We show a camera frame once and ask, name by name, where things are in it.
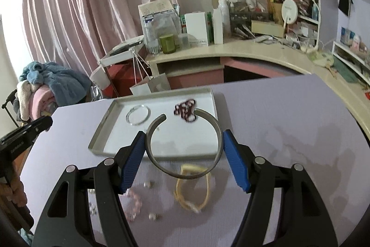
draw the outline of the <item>tray rim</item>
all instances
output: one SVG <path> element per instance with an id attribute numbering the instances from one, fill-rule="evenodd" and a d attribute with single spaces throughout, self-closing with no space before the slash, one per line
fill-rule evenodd
<path id="1" fill-rule="evenodd" d="M 101 129 L 104 126 L 104 123 L 106 122 L 109 115 L 112 113 L 113 109 L 119 105 L 120 103 L 129 102 L 129 101 L 142 101 L 142 100 L 151 100 L 151 99 L 157 99 L 157 98 L 163 98 L 163 97 L 173 97 L 173 96 L 180 96 L 180 95 L 189 95 L 189 94 L 200 94 L 200 93 L 209 93 L 211 95 L 213 108 L 215 110 L 215 118 L 218 120 L 217 115 L 217 109 L 216 109 L 216 103 L 215 103 L 215 97 L 213 95 L 213 90 L 211 87 L 204 86 L 204 87 L 191 87 L 191 88 L 181 88 L 177 90 L 167 90 L 167 91 L 160 91 L 160 92 L 153 92 L 151 94 L 147 95 L 128 95 L 126 97 L 120 97 L 116 98 L 112 101 L 110 106 L 107 109 L 107 112 L 104 114 L 103 118 L 101 119 L 99 125 L 97 126 L 94 135 L 92 136 L 90 143 L 88 145 L 88 149 L 95 155 L 99 156 L 115 156 L 115 154 L 107 153 L 104 151 L 98 151 L 94 149 L 95 143 L 97 141 L 97 138 L 100 135 Z M 213 159 L 214 154 L 205 154 L 205 155 L 198 155 L 198 156 L 180 156 L 177 157 L 178 160 L 186 160 L 187 158 L 191 159 Z M 175 157 L 165 157 L 161 156 L 160 160 L 177 160 Z"/>

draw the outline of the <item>open bangle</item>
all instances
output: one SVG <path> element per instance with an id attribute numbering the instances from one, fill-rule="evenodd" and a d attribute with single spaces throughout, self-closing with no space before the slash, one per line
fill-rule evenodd
<path id="1" fill-rule="evenodd" d="M 131 115 L 134 111 L 136 111 L 137 109 L 142 108 L 142 107 L 147 109 L 147 111 L 148 111 L 147 116 L 146 116 L 142 121 L 140 121 L 140 122 L 137 122 L 137 123 L 131 123 L 131 122 L 130 122 L 130 115 Z M 149 107 L 147 107 L 147 106 L 145 106 L 145 105 L 143 105 L 143 104 L 141 104 L 141 105 L 137 105 L 137 106 L 135 106 L 135 107 L 132 107 L 132 108 L 130 109 L 130 111 L 127 113 L 127 115 L 126 115 L 126 122 L 128 122 L 131 126 L 138 126 L 138 125 L 141 125 L 142 123 L 146 122 L 146 121 L 147 121 L 147 119 L 149 118 L 149 116 L 150 116 L 150 109 L 149 109 Z"/>
<path id="2" fill-rule="evenodd" d="M 148 130 L 147 130 L 145 149 L 147 151 L 148 158 L 162 172 L 164 172 L 164 173 L 166 173 L 166 174 L 168 174 L 172 177 L 175 177 L 177 179 L 192 180 L 192 179 L 199 179 L 203 176 L 206 176 L 210 171 L 212 171 L 216 167 L 216 165 L 218 164 L 218 162 L 221 159 L 221 155 L 222 155 L 222 152 L 223 152 L 223 133 L 222 133 L 220 125 L 218 124 L 217 119 L 214 118 L 214 116 L 212 116 L 208 112 L 206 112 L 204 110 L 201 110 L 201 109 L 198 109 L 198 108 L 194 110 L 194 115 L 195 116 L 200 116 L 201 118 L 204 118 L 205 120 L 207 120 L 214 127 L 214 129 L 216 131 L 216 134 L 217 134 L 217 142 L 218 142 L 218 149 L 217 149 L 216 157 L 215 157 L 215 160 L 214 160 L 213 164 L 208 169 L 206 169 L 205 171 L 202 171 L 202 172 L 200 172 L 198 174 L 195 174 L 195 175 L 181 175 L 181 174 L 169 171 L 169 170 L 165 169 L 164 167 L 162 167 L 153 156 L 152 147 L 151 147 L 152 136 L 153 136 L 153 133 L 154 133 L 155 129 L 167 119 L 165 114 L 160 115 L 154 121 L 152 121 L 152 123 L 150 124 L 150 126 L 148 127 Z"/>
<path id="3" fill-rule="evenodd" d="M 201 172 L 204 172 L 205 170 L 206 170 L 206 168 L 204 168 L 204 167 L 195 166 L 193 164 L 183 164 L 181 166 L 181 175 L 186 175 L 187 173 L 190 173 L 190 174 L 192 174 L 192 173 L 193 174 L 194 173 L 201 173 Z M 205 177 L 206 177 L 206 181 L 207 181 L 207 193 L 206 193 L 206 197 L 205 197 L 203 203 L 199 206 L 196 206 L 192 202 L 186 201 L 184 199 L 184 196 L 181 192 L 181 187 L 182 187 L 182 183 L 184 182 L 184 180 L 182 180 L 182 179 L 177 180 L 176 190 L 173 194 L 175 196 L 175 200 L 177 202 L 179 202 L 179 204 L 182 206 L 182 208 L 184 208 L 186 210 L 193 211 L 196 214 L 199 214 L 201 212 L 201 210 L 207 205 L 207 203 L 210 199 L 210 173 L 208 173 Z"/>

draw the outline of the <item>curved desk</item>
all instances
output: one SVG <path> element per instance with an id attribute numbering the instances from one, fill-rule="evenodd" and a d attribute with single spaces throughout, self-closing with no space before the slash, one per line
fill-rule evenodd
<path id="1" fill-rule="evenodd" d="M 176 62 L 171 66 L 170 76 L 179 76 L 223 68 L 221 63 L 217 64 L 216 61 L 210 61 L 210 64 L 203 66 L 200 60 L 194 60 L 223 57 L 257 59 L 279 64 L 302 74 L 318 75 L 342 99 L 370 140 L 370 101 L 366 98 L 360 85 L 347 83 L 339 74 L 337 79 L 333 78 L 327 69 L 314 65 L 305 54 L 298 50 L 284 47 L 281 44 L 266 45 L 238 40 L 222 45 L 180 50 L 168 55 L 150 55 L 146 60 L 149 62 L 153 75 L 166 72 L 162 68 L 164 63 Z"/>

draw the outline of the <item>yellow hair tie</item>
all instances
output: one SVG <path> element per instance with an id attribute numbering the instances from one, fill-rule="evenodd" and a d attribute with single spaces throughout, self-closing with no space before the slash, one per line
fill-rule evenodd
<path id="1" fill-rule="evenodd" d="M 204 172 L 205 170 L 207 170 L 207 169 L 204 168 L 204 167 L 196 166 L 194 164 L 183 164 L 181 166 L 181 175 L 186 175 L 188 173 L 198 174 L 198 173 Z M 207 194 L 206 194 L 206 197 L 205 197 L 203 203 L 199 206 L 196 206 L 192 202 L 186 201 L 184 199 L 184 196 L 181 193 L 181 186 L 182 186 L 182 183 L 183 183 L 184 180 L 182 180 L 182 179 L 177 180 L 176 190 L 173 194 L 175 196 L 175 200 L 177 202 L 179 202 L 180 205 L 184 209 L 189 210 L 189 211 L 193 211 L 196 214 L 199 214 L 201 212 L 201 210 L 207 205 L 208 200 L 210 199 L 210 173 L 208 173 L 205 177 L 206 177 L 206 181 L 207 181 Z"/>

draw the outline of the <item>desk lamp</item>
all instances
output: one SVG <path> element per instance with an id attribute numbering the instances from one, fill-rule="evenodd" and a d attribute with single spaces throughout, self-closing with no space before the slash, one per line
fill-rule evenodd
<path id="1" fill-rule="evenodd" d="M 318 4 L 315 2 L 315 0 L 312 0 L 312 1 L 317 6 L 318 11 L 319 11 L 319 27 L 320 27 L 320 24 L 321 24 L 321 11 L 320 11 L 320 8 L 319 8 Z M 306 47 L 306 46 L 302 46 L 301 47 L 301 50 L 304 53 L 313 53 L 313 52 L 318 51 L 319 50 L 319 38 L 316 39 L 316 45 L 315 45 L 314 48 L 309 48 L 309 47 Z"/>

